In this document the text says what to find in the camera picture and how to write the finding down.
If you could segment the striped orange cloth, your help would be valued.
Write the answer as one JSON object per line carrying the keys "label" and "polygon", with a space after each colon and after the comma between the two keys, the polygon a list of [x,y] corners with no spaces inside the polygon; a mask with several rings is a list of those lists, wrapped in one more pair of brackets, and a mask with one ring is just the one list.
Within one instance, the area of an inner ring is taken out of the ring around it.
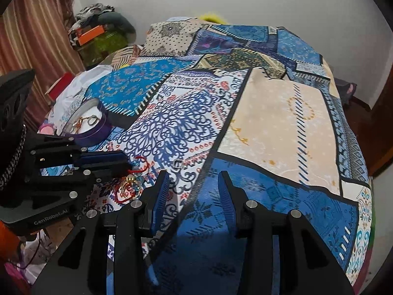
{"label": "striped orange cloth", "polygon": [[139,57],[142,49],[142,45],[132,45],[116,51],[111,61],[113,70],[116,71],[132,65]]}

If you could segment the white crumpled cloth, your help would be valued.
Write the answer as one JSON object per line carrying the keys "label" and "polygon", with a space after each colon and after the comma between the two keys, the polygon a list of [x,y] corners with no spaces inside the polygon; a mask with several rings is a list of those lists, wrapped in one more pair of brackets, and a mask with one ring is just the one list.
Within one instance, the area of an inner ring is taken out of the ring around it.
{"label": "white crumpled cloth", "polygon": [[98,81],[100,78],[108,75],[113,70],[111,65],[98,65],[88,71],[79,73],[65,90],[56,98],[55,104],[49,111],[47,119],[50,123],[55,123],[60,120],[65,111],[70,107],[72,102],[77,98],[77,95],[82,95],[89,88],[91,84]]}

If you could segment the patchwork patterned bedspread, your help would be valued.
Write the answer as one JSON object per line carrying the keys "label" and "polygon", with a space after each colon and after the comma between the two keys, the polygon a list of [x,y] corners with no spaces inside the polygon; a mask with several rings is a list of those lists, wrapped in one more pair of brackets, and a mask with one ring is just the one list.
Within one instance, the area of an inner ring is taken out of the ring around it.
{"label": "patchwork patterned bedspread", "polygon": [[172,180],[158,232],[142,242],[149,294],[237,292],[245,243],[225,223],[221,171],[268,210],[301,211],[359,291],[368,171],[328,64],[301,38],[283,27],[154,23],[137,60],[77,95],[55,130],[92,98],[131,119],[94,150],[143,157],[145,170],[130,189],[96,185],[86,205],[116,211],[159,171]]}

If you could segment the pink plush slipper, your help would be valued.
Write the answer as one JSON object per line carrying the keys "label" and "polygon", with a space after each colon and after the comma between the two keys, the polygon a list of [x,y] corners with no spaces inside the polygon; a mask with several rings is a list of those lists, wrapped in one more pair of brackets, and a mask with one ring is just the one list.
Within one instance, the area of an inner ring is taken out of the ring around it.
{"label": "pink plush slipper", "polygon": [[55,127],[53,123],[43,123],[38,130],[38,134],[55,135]]}

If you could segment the red box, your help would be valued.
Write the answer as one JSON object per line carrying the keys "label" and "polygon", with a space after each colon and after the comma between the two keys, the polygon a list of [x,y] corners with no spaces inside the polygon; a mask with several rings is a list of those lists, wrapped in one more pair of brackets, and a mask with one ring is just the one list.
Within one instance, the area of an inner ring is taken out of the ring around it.
{"label": "red box", "polygon": [[74,78],[75,75],[73,75],[73,73],[65,73],[62,75],[47,90],[45,93],[45,98],[49,102],[55,102],[57,97],[69,86]]}

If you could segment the orange box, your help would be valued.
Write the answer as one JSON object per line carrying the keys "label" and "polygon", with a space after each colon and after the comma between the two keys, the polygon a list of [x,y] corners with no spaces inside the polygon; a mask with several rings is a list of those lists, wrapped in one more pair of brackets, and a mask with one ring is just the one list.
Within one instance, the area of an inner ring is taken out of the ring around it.
{"label": "orange box", "polygon": [[93,40],[94,38],[102,35],[104,32],[105,32],[104,27],[102,25],[98,25],[98,26],[86,31],[83,34],[80,34],[77,39],[78,44],[80,46],[82,46],[82,45],[88,43],[89,41]]}

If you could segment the pile of clothes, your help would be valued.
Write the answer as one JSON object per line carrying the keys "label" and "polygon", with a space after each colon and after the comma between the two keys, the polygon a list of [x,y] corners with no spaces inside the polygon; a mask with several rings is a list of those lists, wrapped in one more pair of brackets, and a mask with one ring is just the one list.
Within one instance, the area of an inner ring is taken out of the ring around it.
{"label": "pile of clothes", "polygon": [[69,42],[73,47],[77,46],[77,30],[86,27],[94,28],[98,25],[114,25],[124,33],[135,33],[135,28],[120,13],[110,5],[102,3],[92,4],[80,10],[75,15],[76,22],[68,30]]}

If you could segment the yellow cloth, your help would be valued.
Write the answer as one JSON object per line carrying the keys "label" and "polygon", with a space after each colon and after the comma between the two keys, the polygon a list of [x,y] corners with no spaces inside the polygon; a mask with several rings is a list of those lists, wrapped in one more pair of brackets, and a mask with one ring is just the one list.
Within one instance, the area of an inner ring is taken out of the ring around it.
{"label": "yellow cloth", "polygon": [[202,15],[199,15],[198,18],[203,21],[221,25],[225,25],[228,23],[227,20],[225,20],[223,17],[213,12],[203,13]]}

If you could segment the striped brown curtain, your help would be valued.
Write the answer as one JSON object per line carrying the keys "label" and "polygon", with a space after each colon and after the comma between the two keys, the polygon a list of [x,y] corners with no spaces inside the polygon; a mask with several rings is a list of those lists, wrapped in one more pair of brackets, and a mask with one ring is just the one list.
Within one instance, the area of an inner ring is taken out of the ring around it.
{"label": "striped brown curtain", "polygon": [[25,124],[38,129],[49,105],[45,93],[65,73],[84,71],[69,42],[74,0],[11,0],[1,15],[1,74],[34,69]]}

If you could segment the purple heart-shaped jewelry tin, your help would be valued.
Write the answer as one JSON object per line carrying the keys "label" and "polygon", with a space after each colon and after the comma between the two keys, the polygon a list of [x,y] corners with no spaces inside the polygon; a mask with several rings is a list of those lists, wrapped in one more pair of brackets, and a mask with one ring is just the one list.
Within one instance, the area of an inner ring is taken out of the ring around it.
{"label": "purple heart-shaped jewelry tin", "polygon": [[105,106],[98,98],[84,101],[70,116],[62,135],[73,137],[81,147],[93,147],[103,142],[112,129]]}

